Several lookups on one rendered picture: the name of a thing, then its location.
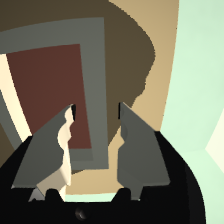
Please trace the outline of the brown wooden board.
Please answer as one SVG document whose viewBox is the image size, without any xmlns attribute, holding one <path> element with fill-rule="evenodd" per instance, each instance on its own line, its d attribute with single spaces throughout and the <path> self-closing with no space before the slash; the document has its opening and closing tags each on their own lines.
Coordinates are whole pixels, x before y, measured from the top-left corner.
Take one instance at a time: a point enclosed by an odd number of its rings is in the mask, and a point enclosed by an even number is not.
<svg viewBox="0 0 224 224">
<path fill-rule="evenodd" d="M 176 45 L 179 0 L 0 0 L 0 32 L 104 17 L 109 169 L 71 170 L 65 195 L 117 193 L 119 103 L 161 130 Z"/>
</svg>

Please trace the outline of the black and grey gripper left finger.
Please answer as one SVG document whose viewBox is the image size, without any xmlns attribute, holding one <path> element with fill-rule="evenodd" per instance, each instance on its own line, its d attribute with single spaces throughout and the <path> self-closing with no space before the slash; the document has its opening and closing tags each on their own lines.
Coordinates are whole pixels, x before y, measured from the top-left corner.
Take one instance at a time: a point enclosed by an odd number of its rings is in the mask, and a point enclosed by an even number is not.
<svg viewBox="0 0 224 224">
<path fill-rule="evenodd" d="M 0 217 L 20 204 L 45 200 L 50 188 L 57 189 L 65 201 L 65 188 L 71 183 L 67 142 L 75 114 L 75 104 L 65 107 L 28 136 L 1 166 Z"/>
</svg>

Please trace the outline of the grey rectangular frame with brown panel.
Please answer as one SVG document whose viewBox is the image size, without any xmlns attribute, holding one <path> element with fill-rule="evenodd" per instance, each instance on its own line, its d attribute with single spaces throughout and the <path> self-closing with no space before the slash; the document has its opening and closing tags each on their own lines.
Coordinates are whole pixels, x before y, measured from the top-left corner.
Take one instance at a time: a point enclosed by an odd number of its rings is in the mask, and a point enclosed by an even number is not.
<svg viewBox="0 0 224 224">
<path fill-rule="evenodd" d="M 14 150 L 69 104 L 71 170 L 109 169 L 104 17 L 0 32 L 0 123 Z"/>
</svg>

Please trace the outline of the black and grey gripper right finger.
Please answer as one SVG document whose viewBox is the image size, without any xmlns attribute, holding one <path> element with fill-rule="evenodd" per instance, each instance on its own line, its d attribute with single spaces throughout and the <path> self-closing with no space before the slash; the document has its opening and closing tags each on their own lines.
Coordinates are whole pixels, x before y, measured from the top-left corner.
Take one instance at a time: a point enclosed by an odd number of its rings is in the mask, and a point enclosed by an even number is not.
<svg viewBox="0 0 224 224">
<path fill-rule="evenodd" d="M 162 135 L 124 102 L 119 103 L 117 181 L 131 199 L 165 208 L 184 224 L 206 224 L 203 195 L 189 165 Z"/>
</svg>

